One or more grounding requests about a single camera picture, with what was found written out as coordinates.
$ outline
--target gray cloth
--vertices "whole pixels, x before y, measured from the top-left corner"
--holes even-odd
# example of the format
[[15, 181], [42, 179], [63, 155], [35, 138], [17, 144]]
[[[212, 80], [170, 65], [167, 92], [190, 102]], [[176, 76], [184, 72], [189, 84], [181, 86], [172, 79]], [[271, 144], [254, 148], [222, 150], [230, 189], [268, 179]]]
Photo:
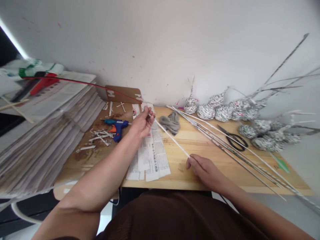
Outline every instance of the gray cloth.
[[161, 116], [159, 122], [166, 130], [169, 130], [173, 136], [175, 136], [180, 129], [179, 115], [177, 112], [172, 112], [168, 117]]

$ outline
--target hand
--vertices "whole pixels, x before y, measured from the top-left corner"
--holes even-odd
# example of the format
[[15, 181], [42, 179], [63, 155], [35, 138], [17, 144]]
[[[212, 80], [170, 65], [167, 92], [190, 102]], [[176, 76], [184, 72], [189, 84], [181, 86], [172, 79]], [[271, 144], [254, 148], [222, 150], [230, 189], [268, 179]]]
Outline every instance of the hand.
[[193, 172], [199, 177], [201, 182], [211, 191], [225, 195], [238, 186], [213, 164], [213, 162], [196, 154], [191, 154], [186, 163], [186, 168], [192, 166]]
[[156, 114], [153, 113], [151, 107], [145, 106], [143, 112], [133, 120], [130, 131], [138, 134], [141, 138], [145, 138], [150, 132], [155, 117]]

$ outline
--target red wire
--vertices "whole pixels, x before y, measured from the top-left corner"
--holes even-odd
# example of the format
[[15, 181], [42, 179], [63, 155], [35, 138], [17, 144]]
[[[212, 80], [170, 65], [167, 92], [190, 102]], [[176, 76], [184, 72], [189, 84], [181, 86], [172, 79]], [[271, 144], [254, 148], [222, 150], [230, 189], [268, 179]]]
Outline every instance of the red wire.
[[71, 80], [71, 79], [66, 79], [66, 78], [58, 78], [58, 77], [21, 77], [21, 78], [23, 78], [23, 79], [42, 79], [42, 78], [44, 78], [44, 79], [52, 79], [52, 78], [55, 78], [55, 79], [59, 79], [59, 80], [63, 80], [63, 81], [83, 83], [83, 84], [87, 84], [87, 85], [91, 85], [91, 86], [95, 86], [95, 87], [100, 87], [100, 88], [104, 88], [104, 89], [113, 91], [113, 92], [118, 93], [118, 94], [120, 94], [120, 95], [122, 95], [122, 96], [125, 96], [125, 97], [127, 97], [127, 98], [133, 99], [133, 100], [135, 100], [136, 102], [138, 102], [138, 103], [140, 103], [140, 104], [142, 103], [142, 102], [138, 101], [137, 99], [134, 99], [134, 98], [132, 98], [132, 97], [129, 97], [129, 96], [125, 95], [125, 94], [122, 94], [122, 93], [117, 92], [117, 91], [114, 91], [114, 90], [112, 90], [112, 89], [110, 89], [110, 88], [102, 87], [102, 86], [100, 86], [100, 85], [93, 84], [93, 83], [87, 83], [87, 82], [82, 82], [82, 81], [77, 81], [77, 80]]

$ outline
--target newspaper stack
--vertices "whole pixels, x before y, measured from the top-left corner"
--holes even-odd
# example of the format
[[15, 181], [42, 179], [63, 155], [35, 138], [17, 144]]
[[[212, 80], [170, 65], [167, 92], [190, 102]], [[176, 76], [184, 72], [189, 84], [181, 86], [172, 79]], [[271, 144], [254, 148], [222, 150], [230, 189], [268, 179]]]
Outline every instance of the newspaper stack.
[[[142, 103], [142, 110], [144, 106], [151, 107], [154, 112], [151, 103]], [[135, 115], [138, 115], [139, 105], [133, 104], [132, 107]], [[146, 182], [150, 182], [171, 174], [160, 131], [154, 122], [129, 166], [127, 180], [144, 180], [145, 176]]]
[[[63, 74], [64, 78], [87, 83], [94, 83], [96, 77]], [[19, 110], [34, 123], [24, 121], [0, 137], [0, 198], [24, 197], [52, 187], [105, 104], [95, 87], [68, 81], [49, 86], [29, 99]], [[13, 109], [3, 112], [17, 115]]]

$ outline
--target wooden desk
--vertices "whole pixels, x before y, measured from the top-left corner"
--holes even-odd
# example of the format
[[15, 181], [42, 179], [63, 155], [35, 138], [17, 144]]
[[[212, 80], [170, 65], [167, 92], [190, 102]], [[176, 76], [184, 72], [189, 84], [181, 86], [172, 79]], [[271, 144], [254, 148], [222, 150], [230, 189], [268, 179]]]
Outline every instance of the wooden desk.
[[[128, 120], [132, 122], [132, 105], [124, 104], [126, 112], [124, 113], [121, 107], [116, 108], [119, 104], [113, 103], [113, 116], [118, 119]], [[163, 107], [155, 107], [155, 112], [157, 119], [160, 116], [168, 116], [171, 113], [171, 110]], [[109, 109], [102, 110], [95, 122], [92, 125], [94, 130], [104, 128], [109, 129], [111, 127], [105, 125], [100, 121], [100, 118], [105, 118], [109, 116]], [[189, 154], [198, 154], [203, 157], [211, 159], [214, 164], [230, 178], [234, 183], [239, 185], [241, 188], [251, 193], [269, 193], [274, 194], [270, 189], [268, 189], [263, 183], [256, 179], [252, 174], [245, 170], [241, 165], [236, 161], [230, 158], [217, 146], [215, 146], [208, 138], [206, 138], [202, 133], [200, 133], [195, 127], [188, 123], [184, 118], [180, 117], [181, 129], [179, 133], [174, 137], [178, 143], [189, 153]], [[239, 126], [238, 122], [229, 121], [222, 123], [216, 120], [210, 121], [214, 126], [217, 124], [221, 125], [227, 131], [231, 133], [238, 133], [237, 128]], [[126, 134], [129, 130], [129, 127], [124, 129], [123, 134]], [[212, 129], [213, 132], [218, 134], [220, 137], [225, 138], [224, 135], [218, 131]], [[114, 148], [116, 143], [112, 141], [112, 144], [109, 147], [106, 147], [103, 143], [95, 143], [96, 150], [92, 149], [81, 151], [76, 153], [75, 151], [81, 147], [85, 146], [85, 143], [88, 143], [88, 140], [91, 138], [91, 133], [86, 132], [85, 136], [76, 147], [74, 152], [70, 155], [68, 160], [63, 166], [63, 169], [56, 180], [56, 184], [61, 184], [63, 182], [72, 181], [79, 179], [86, 171], [88, 171], [94, 164], [102, 160], [107, 156]], [[161, 188], [161, 189], [181, 189], [181, 190], [207, 190], [207, 188], [194, 176], [192, 170], [186, 170], [186, 156], [185, 154], [177, 147], [177, 145], [162, 132], [162, 139], [167, 153], [171, 174], [165, 177], [160, 178], [156, 181], [146, 182], [146, 181], [128, 181], [124, 180], [123, 187], [138, 187], [138, 188]], [[264, 159], [269, 165], [276, 167], [278, 164], [270, 156], [268, 152], [260, 151], [254, 148], [251, 144], [250, 149], [253, 150], [257, 155]], [[269, 171], [271, 174], [274, 174], [267, 166], [265, 166], [257, 157], [255, 157], [248, 150], [243, 152], [247, 155], [252, 161], [263, 167], [265, 170]], [[280, 154], [276, 154], [278, 158], [283, 160]], [[309, 186], [300, 178], [300, 176], [292, 169], [292, 167], [286, 162], [290, 174], [287, 174], [284, 170], [277, 169], [277, 171], [287, 179], [295, 188], [297, 188], [304, 195], [313, 195]], [[293, 194], [287, 189], [281, 189], [270, 182], [268, 179], [263, 177], [261, 174], [256, 172], [250, 166], [244, 163], [250, 170], [252, 170], [257, 176], [264, 180], [269, 186], [271, 186], [275, 191], [280, 194]]]

